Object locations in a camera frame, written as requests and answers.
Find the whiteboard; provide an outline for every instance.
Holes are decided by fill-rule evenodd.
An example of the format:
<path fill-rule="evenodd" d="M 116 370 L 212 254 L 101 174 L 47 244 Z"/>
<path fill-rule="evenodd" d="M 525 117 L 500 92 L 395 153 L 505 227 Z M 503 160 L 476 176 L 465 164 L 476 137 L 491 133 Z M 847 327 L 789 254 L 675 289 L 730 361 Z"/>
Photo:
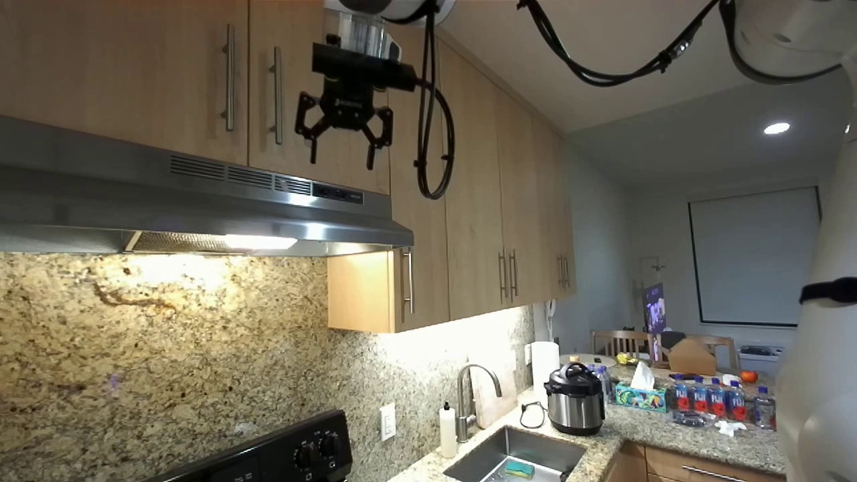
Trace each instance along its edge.
<path fill-rule="evenodd" d="M 823 222 L 816 188 L 689 204 L 699 322 L 799 325 Z"/>

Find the white wall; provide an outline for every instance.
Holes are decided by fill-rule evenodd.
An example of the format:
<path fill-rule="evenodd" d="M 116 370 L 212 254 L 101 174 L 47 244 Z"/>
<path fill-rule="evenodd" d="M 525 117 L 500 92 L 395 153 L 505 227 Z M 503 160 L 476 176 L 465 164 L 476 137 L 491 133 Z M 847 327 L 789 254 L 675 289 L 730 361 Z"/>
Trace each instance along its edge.
<path fill-rule="evenodd" d="M 819 171 L 777 171 L 777 174 L 734 174 L 705 176 L 694 183 L 661 183 L 627 190 L 628 206 L 628 265 L 634 286 L 647 274 L 647 261 L 659 261 L 666 322 L 671 330 L 734 337 L 737 344 L 778 344 L 789 345 L 793 327 L 742 327 L 742 325 L 701 325 L 695 306 L 695 278 L 689 230 L 689 202 L 705 196 L 761 194 L 772 188 L 789 188 L 819 183 L 825 199 L 825 183 Z"/>
<path fill-rule="evenodd" d="M 572 215 L 575 298 L 556 302 L 562 352 L 590 352 L 591 332 L 631 325 L 627 204 L 622 186 L 564 148 Z"/>

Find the kitchen sink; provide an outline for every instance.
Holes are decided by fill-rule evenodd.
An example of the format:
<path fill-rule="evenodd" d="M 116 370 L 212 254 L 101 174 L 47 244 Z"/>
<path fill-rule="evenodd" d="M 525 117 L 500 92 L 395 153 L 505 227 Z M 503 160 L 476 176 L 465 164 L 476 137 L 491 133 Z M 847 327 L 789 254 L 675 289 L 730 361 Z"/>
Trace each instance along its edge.
<path fill-rule="evenodd" d="M 503 427 L 457 464 L 452 464 L 444 476 L 461 482 L 560 482 L 571 475 L 583 453 L 587 451 L 580 444 Z"/>

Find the wall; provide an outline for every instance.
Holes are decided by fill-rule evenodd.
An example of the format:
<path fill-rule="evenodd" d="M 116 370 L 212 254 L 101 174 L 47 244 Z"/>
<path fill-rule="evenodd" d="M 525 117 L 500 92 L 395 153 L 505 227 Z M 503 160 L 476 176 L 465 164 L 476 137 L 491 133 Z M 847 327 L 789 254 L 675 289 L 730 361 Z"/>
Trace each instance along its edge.
<path fill-rule="evenodd" d="M 591 332 L 631 325 L 627 204 L 618 183 L 564 145 L 572 215 L 575 298 L 556 302 L 562 352 L 590 352 Z"/>
<path fill-rule="evenodd" d="M 659 261 L 666 322 L 671 330 L 724 334 L 737 344 L 777 344 L 789 345 L 793 327 L 742 327 L 742 325 L 701 325 L 695 306 L 695 278 L 694 278 L 694 253 L 689 230 L 689 202 L 705 196 L 730 196 L 730 194 L 761 194 L 789 186 L 823 186 L 825 199 L 825 171 L 796 168 L 796 171 L 766 171 L 766 174 L 738 174 L 738 176 L 701 176 L 683 183 L 661 183 L 628 190 L 628 232 L 631 232 L 631 278 L 655 278 L 647 265 Z"/>
<path fill-rule="evenodd" d="M 525 385 L 532 332 L 527 311 L 331 332 L 325 261 L 0 254 L 0 293 L 0 480 L 148 480 L 342 408 L 378 482 L 437 447 L 465 358 Z"/>

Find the granite countertop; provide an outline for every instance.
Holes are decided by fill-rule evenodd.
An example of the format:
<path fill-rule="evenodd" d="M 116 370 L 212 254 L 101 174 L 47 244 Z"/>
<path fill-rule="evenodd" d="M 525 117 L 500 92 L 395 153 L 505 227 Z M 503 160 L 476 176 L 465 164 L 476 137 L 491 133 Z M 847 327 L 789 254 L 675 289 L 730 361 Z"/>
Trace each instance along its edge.
<path fill-rule="evenodd" d="M 452 482 L 442 471 L 452 465 L 461 456 L 474 451 L 480 441 L 484 441 L 491 433 L 496 433 L 503 427 L 519 428 L 519 409 L 513 408 L 503 419 L 497 419 L 491 428 L 480 431 L 474 440 L 461 444 L 456 453 L 434 451 L 402 475 L 395 475 L 391 482 Z M 709 460 L 724 460 L 734 465 L 746 465 L 757 471 L 774 471 L 784 475 L 784 453 L 778 447 L 778 440 L 774 431 L 757 431 L 746 428 L 737 440 L 724 437 L 713 428 L 685 428 L 675 427 L 669 421 L 669 412 L 642 412 L 634 408 L 614 408 L 608 405 L 608 419 L 596 437 L 568 437 L 547 421 L 540 428 L 532 428 L 544 437 L 568 440 L 580 447 L 587 447 L 578 465 L 571 471 L 568 482 L 591 482 L 600 480 L 614 456 L 618 453 L 622 441 L 639 441 L 651 447 L 677 451 Z"/>

